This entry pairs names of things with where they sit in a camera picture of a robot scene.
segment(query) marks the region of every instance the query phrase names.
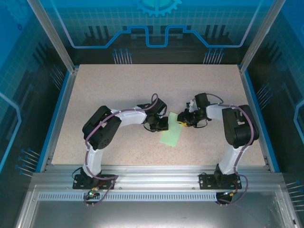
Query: yellow object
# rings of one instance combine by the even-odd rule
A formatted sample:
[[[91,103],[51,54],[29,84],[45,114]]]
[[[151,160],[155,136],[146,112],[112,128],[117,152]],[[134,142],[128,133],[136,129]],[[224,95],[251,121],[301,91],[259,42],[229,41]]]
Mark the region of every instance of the yellow object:
[[[187,126],[187,123],[177,121],[180,125]]]

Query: robotic arm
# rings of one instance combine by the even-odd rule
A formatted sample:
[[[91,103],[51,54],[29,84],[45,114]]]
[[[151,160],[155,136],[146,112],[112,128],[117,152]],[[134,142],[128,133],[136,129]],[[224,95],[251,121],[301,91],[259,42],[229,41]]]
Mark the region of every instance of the robotic arm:
[[[253,125],[254,141],[258,139],[259,131],[251,110],[248,105],[241,105],[240,108],[247,114]],[[206,93],[198,94],[188,102],[184,112],[178,115],[177,121],[184,126],[200,128],[198,127],[200,121],[211,121],[212,119],[223,121],[228,144],[225,155],[217,164],[213,176],[205,175],[200,186],[201,189],[230,189],[229,186],[232,182],[239,182],[239,177],[235,171],[238,170],[238,161],[249,148],[248,146],[242,151],[242,148],[250,141],[251,129],[240,110],[221,106],[221,104],[210,104]]]
[[[166,131],[168,130],[168,117],[164,116],[166,110],[167,105],[159,98],[151,104],[139,104],[133,109],[122,111],[101,106],[84,125],[82,129],[84,139],[107,117],[114,113],[118,114],[105,121],[89,138],[86,163],[81,168],[80,175],[75,176],[73,188],[91,189],[99,186],[101,181],[93,176],[102,177],[101,161],[104,149],[110,144],[118,128],[131,124],[144,124],[144,128],[150,132]],[[149,124],[150,129],[147,129],[145,124]]]

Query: cable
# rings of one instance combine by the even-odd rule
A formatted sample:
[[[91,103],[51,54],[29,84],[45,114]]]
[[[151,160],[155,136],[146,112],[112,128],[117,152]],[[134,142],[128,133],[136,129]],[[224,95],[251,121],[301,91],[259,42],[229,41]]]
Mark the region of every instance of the cable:
[[[248,124],[249,124],[249,126],[250,126],[250,132],[251,132],[251,136],[250,136],[249,142],[248,142],[245,146],[242,147],[242,149],[241,149],[241,151],[240,151],[240,153],[239,153],[239,155],[238,155],[238,157],[237,157],[237,159],[236,159],[236,162],[234,163],[234,166],[233,166],[233,171],[234,171],[234,173],[235,173],[237,176],[239,176],[239,177],[245,178],[245,180],[246,180],[246,187],[245,187],[244,193],[243,193],[243,194],[241,195],[241,197],[238,198],[236,201],[234,201],[234,202],[232,202],[232,203],[229,203],[229,205],[233,205],[233,204],[236,204],[237,202],[239,202],[239,201],[245,196],[245,194],[247,193],[247,190],[248,190],[248,185],[249,185],[248,178],[247,178],[245,175],[239,174],[239,173],[238,173],[238,171],[237,171],[237,165],[238,165],[238,162],[239,162],[239,160],[240,160],[240,158],[241,158],[241,156],[242,156],[244,150],[245,150],[249,145],[251,145],[251,143],[253,142],[253,138],[254,138],[254,128],[253,128],[253,124],[252,124],[252,122],[251,122],[249,116],[248,116],[248,115],[245,113],[245,111],[244,111],[243,109],[241,109],[240,107],[238,107],[238,106],[236,106],[236,105],[231,105],[231,104],[220,104],[219,106],[222,106],[222,107],[229,107],[229,108],[236,108],[236,109],[238,109],[238,110],[245,116],[245,118],[247,119]]]
[[[75,171],[74,172],[72,172],[72,178],[74,179],[75,177],[73,177],[73,174],[74,173],[76,173],[78,170],[80,170],[82,168],[82,166],[81,167],[79,167],[78,169],[75,169]]]
[[[236,181],[233,182],[236,186],[236,193],[238,192],[238,183]]]
[[[207,122],[207,119],[206,119],[206,125],[204,125],[204,126],[199,126],[199,127],[193,125],[193,127],[194,127],[194,128],[204,128],[204,127],[206,127],[207,125],[208,125],[208,122]]]
[[[103,196],[98,202],[96,202],[95,204],[92,204],[92,205],[99,204],[99,203],[101,203],[101,202],[104,200],[104,198],[107,196],[107,194],[108,194],[108,192],[110,191],[110,189],[111,189],[111,188],[113,187],[113,185],[116,183],[116,180],[117,180],[117,178],[118,178],[118,175],[115,175],[115,176],[112,176],[112,177],[108,177],[108,178],[102,178],[102,177],[97,177],[97,176],[95,176],[95,175],[90,171],[89,165],[88,165],[88,156],[89,156],[89,152],[90,152],[90,144],[88,143],[89,139],[90,139],[90,138],[92,137],[92,135],[97,131],[97,129],[100,128],[106,121],[108,121],[110,118],[112,118],[113,116],[115,116],[115,115],[117,115],[117,114],[119,114],[119,113],[129,112],[129,111],[134,111],[134,110],[137,111],[137,112],[144,112],[144,111],[147,111],[147,110],[153,108],[153,107],[156,105],[157,101],[158,101],[158,95],[157,95],[157,93],[154,93],[154,94],[152,95],[151,101],[153,100],[154,96],[156,96],[156,98],[155,98],[155,100],[154,100],[154,103],[151,104],[151,106],[149,106],[149,107],[147,107],[147,108],[144,108],[144,109],[134,109],[134,108],[124,109],[124,110],[115,112],[115,113],[113,113],[113,114],[107,116],[104,120],[102,120],[102,121],[99,123],[99,125],[97,125],[96,128],[94,128],[94,130],[93,130],[93,131],[87,136],[87,138],[85,139],[85,143],[86,143],[86,147],[87,147],[87,150],[86,150],[86,153],[85,153],[85,155],[86,155],[86,156],[85,156],[85,167],[86,167],[86,170],[88,171],[88,173],[89,173],[92,177],[94,177],[94,178],[96,178],[96,179],[98,179],[98,180],[102,180],[102,181],[105,181],[105,180],[106,180],[106,181],[113,180],[113,182],[111,183],[109,189],[105,192],[104,196]]]
[[[154,97],[154,95],[157,95],[157,94],[153,94],[153,95],[152,95],[152,97],[151,97],[151,104],[152,104],[152,102],[153,102],[153,97]],[[161,115],[157,114],[157,115],[158,115],[158,116],[164,116],[164,115],[166,115],[166,112],[167,112],[167,106],[165,107],[165,111],[164,111],[163,114],[161,114]]]
[[[149,132],[154,132],[154,131],[151,131],[150,129],[146,128],[145,124],[146,124],[146,123],[143,124],[144,129],[146,129],[146,130],[149,131]]]
[[[220,104],[220,105],[224,103],[224,100],[223,100],[222,98],[220,98],[219,96],[215,95],[215,94],[206,94],[206,95],[214,96],[214,97],[216,97],[217,99],[219,99],[219,100],[220,100],[220,103],[218,103],[218,104]]]

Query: work surface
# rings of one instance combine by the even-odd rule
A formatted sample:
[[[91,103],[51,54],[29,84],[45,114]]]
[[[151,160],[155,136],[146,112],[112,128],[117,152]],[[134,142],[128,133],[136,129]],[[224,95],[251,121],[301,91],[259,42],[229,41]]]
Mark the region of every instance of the work surface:
[[[100,106],[132,108],[150,103],[153,93],[168,105],[167,114],[179,114],[199,93],[216,94],[225,104],[247,104],[237,65],[80,65],[52,163],[84,163],[82,127]],[[227,145],[223,123],[217,120],[202,129],[184,127],[176,147],[160,143],[161,135],[142,124],[122,127],[107,146],[102,164],[215,165]],[[265,165],[258,141],[241,164]]]

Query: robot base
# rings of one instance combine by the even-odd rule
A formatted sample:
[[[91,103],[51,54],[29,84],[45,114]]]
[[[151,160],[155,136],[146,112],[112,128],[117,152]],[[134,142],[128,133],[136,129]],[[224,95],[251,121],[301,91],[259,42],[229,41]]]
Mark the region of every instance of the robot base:
[[[108,178],[114,175],[102,175],[101,172],[97,175],[97,177]],[[92,189],[94,187],[99,187],[100,190],[108,190],[112,180],[99,180],[96,178],[89,177],[84,170],[81,168],[80,174],[75,175],[73,182],[73,189]]]
[[[214,174],[199,175],[199,188],[201,190],[234,190],[242,189],[242,183],[236,174],[222,174],[217,164]]]

